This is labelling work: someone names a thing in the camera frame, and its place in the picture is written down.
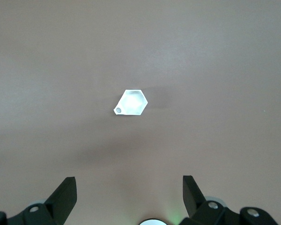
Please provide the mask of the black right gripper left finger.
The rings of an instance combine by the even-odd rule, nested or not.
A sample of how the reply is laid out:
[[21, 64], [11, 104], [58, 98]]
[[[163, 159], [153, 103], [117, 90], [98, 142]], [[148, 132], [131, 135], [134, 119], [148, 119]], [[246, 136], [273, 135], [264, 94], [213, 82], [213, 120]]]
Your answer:
[[75, 177], [67, 177], [44, 203], [33, 204], [7, 219], [8, 225], [63, 225], [77, 202]]

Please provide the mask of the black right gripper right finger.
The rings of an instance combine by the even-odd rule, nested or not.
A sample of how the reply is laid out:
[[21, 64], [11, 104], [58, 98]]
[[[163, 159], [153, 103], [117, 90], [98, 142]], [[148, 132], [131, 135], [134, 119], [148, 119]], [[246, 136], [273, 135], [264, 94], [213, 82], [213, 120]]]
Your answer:
[[216, 200], [207, 200], [194, 177], [183, 176], [183, 201], [188, 217], [183, 225], [239, 225], [240, 215]]

